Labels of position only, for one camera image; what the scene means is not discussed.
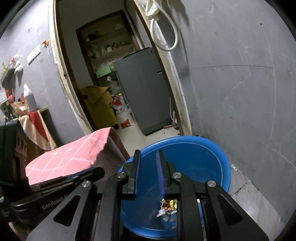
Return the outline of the red beige striped cloth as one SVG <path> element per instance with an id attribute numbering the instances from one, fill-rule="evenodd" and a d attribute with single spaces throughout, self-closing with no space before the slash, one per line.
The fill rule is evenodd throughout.
<path id="1" fill-rule="evenodd" d="M 26 136 L 42 150 L 51 151 L 57 147 L 39 110 L 28 113 L 19 120 Z"/>

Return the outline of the trash pile in basin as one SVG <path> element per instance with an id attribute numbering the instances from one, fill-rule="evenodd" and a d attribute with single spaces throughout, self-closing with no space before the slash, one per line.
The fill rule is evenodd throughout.
<path id="1" fill-rule="evenodd" d="M 177 200 L 165 200 L 160 201 L 161 206 L 156 214 L 156 218 L 160 218 L 163 221 L 174 221 L 174 216 L 177 214 Z"/>

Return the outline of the pink checked tablecloth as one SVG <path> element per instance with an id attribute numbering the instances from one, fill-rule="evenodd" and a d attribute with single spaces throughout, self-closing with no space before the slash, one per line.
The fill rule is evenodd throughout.
<path id="1" fill-rule="evenodd" d="M 48 151 L 26 166 L 29 184 L 37 184 L 89 168 L 102 167 L 104 179 L 130 158 L 114 128 L 102 128 L 74 142 Z"/>

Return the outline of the brown wooden cabinet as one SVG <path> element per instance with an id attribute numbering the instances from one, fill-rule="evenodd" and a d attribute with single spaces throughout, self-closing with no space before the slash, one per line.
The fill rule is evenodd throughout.
<path id="1" fill-rule="evenodd" d="M 44 122 L 42 112 L 38 110 L 29 113 L 24 105 L 14 105 L 13 110 L 18 116 L 26 136 L 26 166 L 45 152 L 57 148 L 56 142 Z"/>

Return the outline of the grey refrigerator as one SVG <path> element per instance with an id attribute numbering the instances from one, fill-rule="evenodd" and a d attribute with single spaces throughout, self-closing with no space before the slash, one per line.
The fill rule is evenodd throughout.
<path id="1" fill-rule="evenodd" d="M 142 49 L 114 66 L 141 132 L 147 136 L 169 125 L 170 95 L 154 50 Z"/>

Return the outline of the white work gloves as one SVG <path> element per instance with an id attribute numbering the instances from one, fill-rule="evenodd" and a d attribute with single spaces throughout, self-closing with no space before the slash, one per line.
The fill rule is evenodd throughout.
<path id="1" fill-rule="evenodd" d="M 137 1 L 142 8 L 144 9 L 145 15 L 148 19 L 154 18 L 159 12 L 159 6 L 161 5 L 161 1 L 158 0 L 138 0 Z"/>

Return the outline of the grey box on counter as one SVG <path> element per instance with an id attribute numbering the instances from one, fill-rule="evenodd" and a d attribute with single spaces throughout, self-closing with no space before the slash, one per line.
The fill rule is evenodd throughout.
<path id="1" fill-rule="evenodd" d="M 38 106 L 33 93 L 25 97 L 25 103 L 27 105 L 27 109 L 29 113 L 32 113 L 38 110 Z"/>

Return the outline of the blue plastic basin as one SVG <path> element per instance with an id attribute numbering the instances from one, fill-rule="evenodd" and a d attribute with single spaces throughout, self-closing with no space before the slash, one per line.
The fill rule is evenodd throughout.
<path id="1" fill-rule="evenodd" d="M 178 172 L 193 181 L 206 183 L 214 180 L 225 191 L 230 188 L 230 163 L 224 152 L 212 141 L 194 136 L 167 138 L 141 150 L 137 196 L 121 203 L 121 223 L 136 235 L 169 239 L 177 235 L 177 216 L 164 221 L 157 217 L 162 195 L 159 191 L 156 165 L 157 150 L 165 160 L 175 165 Z"/>

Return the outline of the green box on fridge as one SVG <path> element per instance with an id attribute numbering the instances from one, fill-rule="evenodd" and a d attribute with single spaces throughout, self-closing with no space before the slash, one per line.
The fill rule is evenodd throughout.
<path id="1" fill-rule="evenodd" d="M 101 77 L 106 76 L 110 73 L 111 73 L 111 68 L 109 66 L 106 66 L 104 68 L 98 69 L 96 71 L 96 76 L 97 76 L 97 78 L 101 78 Z"/>

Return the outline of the white plastic bottle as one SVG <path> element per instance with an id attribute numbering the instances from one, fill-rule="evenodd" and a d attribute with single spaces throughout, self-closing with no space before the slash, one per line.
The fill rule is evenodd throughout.
<path id="1" fill-rule="evenodd" d="M 23 85 L 23 96 L 24 96 L 24 98 L 27 98 L 30 95 L 32 95 L 32 91 L 30 90 L 30 88 L 28 87 L 28 85 L 25 83 Z"/>

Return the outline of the red white rice sack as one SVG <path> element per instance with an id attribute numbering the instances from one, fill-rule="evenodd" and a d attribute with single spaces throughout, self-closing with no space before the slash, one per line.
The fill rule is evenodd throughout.
<path id="1" fill-rule="evenodd" d="M 116 95 L 112 102 L 112 107 L 115 109 L 118 125 L 121 129 L 128 128 L 130 123 L 129 110 L 122 96 L 122 93 Z"/>

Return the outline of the yellow bag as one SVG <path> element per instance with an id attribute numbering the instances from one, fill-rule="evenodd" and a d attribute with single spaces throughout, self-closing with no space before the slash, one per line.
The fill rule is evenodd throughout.
<path id="1" fill-rule="evenodd" d="M 87 86 L 81 89 L 86 107 L 97 129 L 118 125 L 110 87 Z"/>

